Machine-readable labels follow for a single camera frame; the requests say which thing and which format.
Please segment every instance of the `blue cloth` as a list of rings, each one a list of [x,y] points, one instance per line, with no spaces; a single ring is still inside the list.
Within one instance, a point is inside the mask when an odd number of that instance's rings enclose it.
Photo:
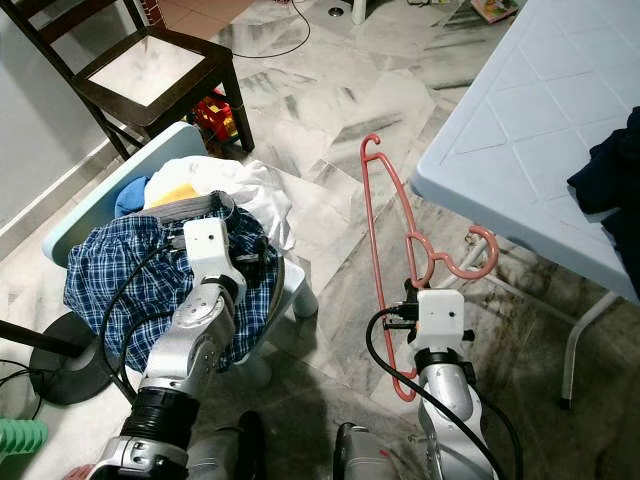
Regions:
[[[242,359],[264,330],[276,284],[278,254],[268,245],[260,223],[246,210],[219,205],[210,214],[195,218],[212,216],[225,219],[229,255],[247,281],[245,299],[235,309],[236,334],[218,364],[218,370],[224,371]],[[133,269],[149,252],[166,245],[170,236],[182,235],[185,221],[161,225],[155,217],[128,216],[94,229],[84,243],[69,253],[65,305],[98,333],[114,294]],[[175,311],[192,284],[193,272],[185,250],[165,249],[155,255],[115,304],[105,337],[108,349],[119,355],[123,337],[137,319]],[[139,372],[145,369],[151,347],[170,323],[171,317],[166,316],[150,320],[136,330],[127,354],[131,368]]]
[[[114,217],[124,217],[144,208],[144,187],[148,181],[149,177],[138,177],[120,191],[113,210]]]

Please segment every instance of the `red object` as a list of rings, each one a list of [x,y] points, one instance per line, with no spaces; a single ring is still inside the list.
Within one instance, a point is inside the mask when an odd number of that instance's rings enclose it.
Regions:
[[[205,97],[194,109],[196,122],[203,130],[211,130],[219,142],[233,140],[237,136],[233,114],[228,103],[213,97]]]
[[[396,187],[396,192],[400,197],[400,201],[402,202],[402,208],[404,209],[407,225],[409,227],[409,231],[405,235],[407,260],[409,262],[411,284],[415,288],[423,289],[427,287],[429,280],[433,276],[433,271],[435,270],[435,264],[437,260],[443,261],[451,273],[465,280],[476,280],[476,279],[482,278],[485,275],[487,275],[491,270],[493,270],[498,263],[498,253],[500,251],[498,247],[498,242],[496,242],[495,237],[489,230],[479,225],[471,226],[469,228],[469,232],[477,233],[487,241],[487,248],[489,249],[489,259],[487,260],[487,264],[484,267],[482,267],[480,270],[477,270],[477,271],[461,270],[453,263],[453,261],[451,260],[451,256],[448,253],[436,252],[434,250],[433,246],[431,245],[431,242],[429,242],[429,239],[427,239],[422,233],[420,233],[416,229],[416,222],[415,222],[415,219],[413,218],[413,212],[411,210],[411,205],[409,205],[407,194],[404,191],[404,187],[402,186],[402,182],[400,181],[398,174],[394,170],[393,165],[391,164],[387,156],[381,152],[374,153],[372,155],[367,154],[366,152],[367,144],[370,141],[373,141],[376,145],[379,145],[380,137],[378,137],[375,133],[371,133],[365,137],[365,139],[362,141],[362,145],[360,146],[360,162],[362,164],[364,199],[367,207],[367,218],[369,222],[369,241],[371,242],[371,258],[373,261],[373,273],[376,280],[376,292],[378,294],[378,305],[380,306],[380,309],[382,310],[387,308],[387,305],[384,301],[384,292],[382,291],[382,276],[380,274],[380,262],[378,260],[378,246],[376,243],[376,230],[375,230],[375,223],[374,223],[374,216],[373,216],[373,208],[371,206],[371,187],[369,184],[369,169],[367,165],[369,162],[373,160],[380,160],[383,163],[385,169],[387,170],[387,173],[391,177],[391,181]],[[416,260],[413,252],[413,240],[417,240],[420,243],[420,245],[422,245],[422,248],[424,248],[427,254],[426,270],[425,270],[424,276],[422,276],[421,278],[418,278],[417,276]],[[385,322],[385,324],[386,324],[386,321],[387,321],[386,317],[383,318],[383,322]],[[395,352],[393,350],[393,343],[391,341],[391,332],[388,329],[384,330],[384,340],[387,345],[387,355],[389,356],[389,365],[391,365],[391,367],[394,370],[397,370]],[[400,373],[402,373],[404,376],[406,376],[409,379],[415,378],[417,375],[415,368],[411,370],[411,372],[400,372]],[[395,389],[398,396],[406,402],[412,401],[416,396],[416,392],[413,390],[409,393],[404,393],[404,391],[402,390],[402,387],[400,386],[400,382],[395,377],[393,377],[393,388]]]

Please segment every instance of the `white wall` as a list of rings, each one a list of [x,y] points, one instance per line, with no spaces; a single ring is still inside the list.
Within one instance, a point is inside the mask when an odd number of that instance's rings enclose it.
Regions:
[[[84,66],[132,31],[122,10],[107,7],[54,47],[72,69]],[[104,139],[76,94],[0,10],[0,228]]]

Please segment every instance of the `white table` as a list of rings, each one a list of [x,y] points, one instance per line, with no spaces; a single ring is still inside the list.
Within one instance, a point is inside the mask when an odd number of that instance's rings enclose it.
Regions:
[[[603,217],[586,217],[566,184],[640,105],[638,25],[640,0],[529,0],[411,178],[422,197],[610,290],[571,333],[567,405],[581,331],[617,295],[640,303]]]

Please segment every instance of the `yellow cloth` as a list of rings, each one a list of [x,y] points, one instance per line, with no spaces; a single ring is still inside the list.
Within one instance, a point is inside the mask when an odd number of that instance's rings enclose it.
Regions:
[[[168,191],[163,196],[158,198],[158,200],[151,204],[151,207],[166,205],[167,203],[177,202],[178,200],[185,200],[187,198],[194,198],[199,196],[200,195],[193,189],[190,183],[183,183],[182,185]]]

